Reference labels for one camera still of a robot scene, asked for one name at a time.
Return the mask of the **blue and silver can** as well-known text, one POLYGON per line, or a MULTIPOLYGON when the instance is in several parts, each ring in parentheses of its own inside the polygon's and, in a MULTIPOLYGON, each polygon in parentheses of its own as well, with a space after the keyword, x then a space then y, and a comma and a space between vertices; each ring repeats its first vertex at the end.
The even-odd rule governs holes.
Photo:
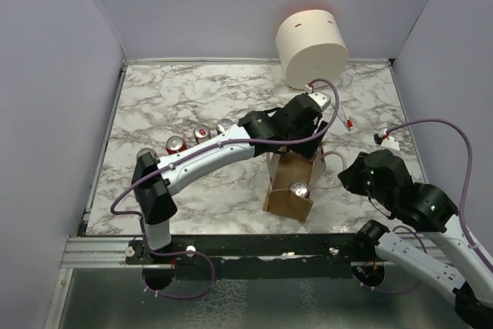
POLYGON ((210 128, 207 125, 198 125, 193 130, 193 136, 196 140, 196 144, 204 143, 211 139, 210 128))

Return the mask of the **black and gold can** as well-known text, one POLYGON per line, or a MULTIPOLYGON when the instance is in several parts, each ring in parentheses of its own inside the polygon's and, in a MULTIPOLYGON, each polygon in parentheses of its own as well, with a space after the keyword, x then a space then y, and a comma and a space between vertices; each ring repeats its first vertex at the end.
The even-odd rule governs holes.
POLYGON ((220 119, 216 122, 216 132, 218 135, 225 133, 231 126, 233 121, 231 119, 220 119))

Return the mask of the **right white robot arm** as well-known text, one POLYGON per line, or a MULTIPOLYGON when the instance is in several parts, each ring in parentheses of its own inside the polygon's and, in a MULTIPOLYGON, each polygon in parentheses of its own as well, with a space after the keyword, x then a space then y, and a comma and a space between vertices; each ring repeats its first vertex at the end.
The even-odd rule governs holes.
POLYGON ((338 178, 345 190, 377 201, 392 219, 430 240, 449 262, 413 247, 376 220, 368 220, 354 236, 360 259, 398 265, 442 294, 470 327, 492 326, 492 257, 466 233, 446 193, 414 182, 402 158, 388 149, 360 153, 338 178))

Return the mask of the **red soda can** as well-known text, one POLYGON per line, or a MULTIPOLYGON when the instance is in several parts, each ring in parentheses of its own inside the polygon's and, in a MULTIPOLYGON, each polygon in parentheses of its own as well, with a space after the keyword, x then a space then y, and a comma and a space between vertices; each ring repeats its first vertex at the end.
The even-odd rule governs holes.
POLYGON ((166 141, 166 151, 169 155, 180 153, 187 149, 186 141, 181 136, 171 136, 166 141))
POLYGON ((136 158, 140 158, 141 156, 144 156, 146 154, 149 154, 153 159, 158 159, 159 156, 157 155, 157 152, 154 149, 151 148, 142 148, 136 155, 136 158))

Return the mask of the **brown canvas bag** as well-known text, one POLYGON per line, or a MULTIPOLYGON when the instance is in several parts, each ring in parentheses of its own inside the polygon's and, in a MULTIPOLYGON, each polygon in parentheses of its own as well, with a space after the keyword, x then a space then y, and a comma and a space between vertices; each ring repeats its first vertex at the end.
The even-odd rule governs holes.
POLYGON ((319 186, 317 183, 327 169, 325 159, 328 156, 337 156, 341 160, 342 168, 347 168, 346 158, 335 150, 324 149, 320 144, 312 158, 305 157, 288 148, 283 147, 279 153, 267 154, 267 169, 270 184, 263 203, 263 211, 279 217, 305 222, 314 204, 310 198, 316 189, 331 190, 341 186, 340 182, 328 186, 319 186), (310 188, 308 199, 300 198, 289 190, 292 182, 305 182, 310 188))

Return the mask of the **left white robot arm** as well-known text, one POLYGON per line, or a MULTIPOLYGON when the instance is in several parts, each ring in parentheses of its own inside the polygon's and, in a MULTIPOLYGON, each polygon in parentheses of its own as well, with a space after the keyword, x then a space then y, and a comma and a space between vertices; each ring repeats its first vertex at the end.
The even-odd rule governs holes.
POLYGON ((158 264, 169 256, 169 221, 177 212, 173 196, 216 170, 265 153, 287 149, 311 158, 320 142, 312 136, 326 127, 322 115, 329 105, 323 93, 302 93, 281 108, 249 112, 226 132, 181 153, 140 154, 132 184, 143 213, 146 257, 158 264))

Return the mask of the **silver top soda can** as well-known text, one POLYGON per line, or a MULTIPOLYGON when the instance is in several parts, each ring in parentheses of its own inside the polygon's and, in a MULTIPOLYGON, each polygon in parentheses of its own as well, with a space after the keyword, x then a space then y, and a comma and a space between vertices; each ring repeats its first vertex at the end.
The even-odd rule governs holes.
POLYGON ((289 190, 300 198, 308 199, 310 197, 310 188, 305 182, 292 182, 289 185, 289 190))

